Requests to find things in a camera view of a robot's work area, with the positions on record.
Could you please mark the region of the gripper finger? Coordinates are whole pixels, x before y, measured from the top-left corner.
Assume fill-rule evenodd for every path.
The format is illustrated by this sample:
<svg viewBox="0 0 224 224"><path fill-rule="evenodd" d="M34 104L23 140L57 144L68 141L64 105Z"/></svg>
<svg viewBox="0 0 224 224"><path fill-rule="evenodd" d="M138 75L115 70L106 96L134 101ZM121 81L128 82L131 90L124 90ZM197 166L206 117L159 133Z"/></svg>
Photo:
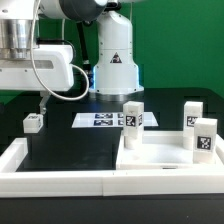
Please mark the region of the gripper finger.
<svg viewBox="0 0 224 224"><path fill-rule="evenodd" d="M39 110L42 115L47 112L47 102L50 98L50 94L46 91L40 92L41 101L39 103Z"/></svg>

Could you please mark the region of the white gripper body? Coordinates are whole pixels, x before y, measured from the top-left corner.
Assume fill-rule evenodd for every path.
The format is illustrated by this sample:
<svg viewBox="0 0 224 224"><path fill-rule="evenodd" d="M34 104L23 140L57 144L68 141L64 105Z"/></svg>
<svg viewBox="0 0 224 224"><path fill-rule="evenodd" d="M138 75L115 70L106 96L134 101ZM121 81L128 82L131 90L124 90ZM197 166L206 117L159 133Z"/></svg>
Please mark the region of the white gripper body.
<svg viewBox="0 0 224 224"><path fill-rule="evenodd" d="M34 63L42 82L52 91L67 91L74 84L73 50L69 45L40 45L34 50ZM0 90L43 91L30 57L0 60Z"/></svg>

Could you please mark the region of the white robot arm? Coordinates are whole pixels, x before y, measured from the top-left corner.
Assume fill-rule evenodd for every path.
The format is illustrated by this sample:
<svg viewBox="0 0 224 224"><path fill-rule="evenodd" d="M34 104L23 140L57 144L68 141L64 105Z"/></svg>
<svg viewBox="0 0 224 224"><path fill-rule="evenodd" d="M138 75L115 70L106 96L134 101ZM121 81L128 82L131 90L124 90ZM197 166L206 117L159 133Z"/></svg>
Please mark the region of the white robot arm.
<svg viewBox="0 0 224 224"><path fill-rule="evenodd" d="M134 0L0 0L0 90L40 91L45 95L74 84L70 45L40 42L40 18L98 23L99 60L85 93L93 98L124 101L144 91L133 60L130 20L117 13Z"/></svg>

